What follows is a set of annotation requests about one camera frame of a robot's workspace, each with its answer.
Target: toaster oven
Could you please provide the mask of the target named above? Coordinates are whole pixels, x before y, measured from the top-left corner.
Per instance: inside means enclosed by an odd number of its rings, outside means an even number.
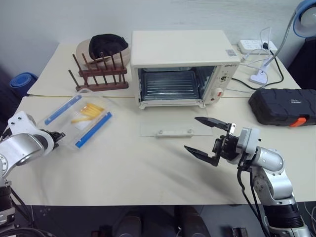
[[[132,86],[139,108],[217,102],[239,65],[223,31],[134,31]]]

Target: dark floor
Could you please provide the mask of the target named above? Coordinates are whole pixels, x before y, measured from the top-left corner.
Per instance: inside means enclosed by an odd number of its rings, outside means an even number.
[[[307,202],[311,212],[316,202]],[[173,215],[174,206],[159,206]],[[249,237],[264,237],[260,225],[247,205],[195,205],[193,206],[203,218],[212,237],[222,237],[223,228],[245,227]],[[125,214],[135,206],[32,206],[34,219],[39,229],[55,234],[57,237],[89,237],[91,231],[102,226],[114,226],[120,223]],[[306,214],[304,204],[299,203],[304,221],[310,225],[310,217]],[[26,226],[25,220],[17,214],[16,224]]]

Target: black case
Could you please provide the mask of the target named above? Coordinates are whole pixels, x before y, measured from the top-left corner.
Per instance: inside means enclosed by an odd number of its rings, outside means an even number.
[[[306,118],[302,126],[316,124],[316,90],[259,89],[248,102],[264,125],[290,126],[298,118]]]

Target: white wall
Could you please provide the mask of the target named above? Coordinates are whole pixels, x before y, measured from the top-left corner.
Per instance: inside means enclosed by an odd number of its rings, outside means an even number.
[[[230,42],[259,39],[273,27],[278,47],[299,0],[1,0],[0,67],[39,75],[59,42],[78,43],[133,30],[222,29]],[[279,57],[288,66],[304,40],[290,35]]]

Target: oven label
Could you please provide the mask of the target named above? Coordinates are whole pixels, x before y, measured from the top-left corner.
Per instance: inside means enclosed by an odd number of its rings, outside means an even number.
[[[230,57],[237,56],[237,54],[235,53],[235,51],[233,49],[226,49],[226,52],[227,52],[228,56],[230,56]]]

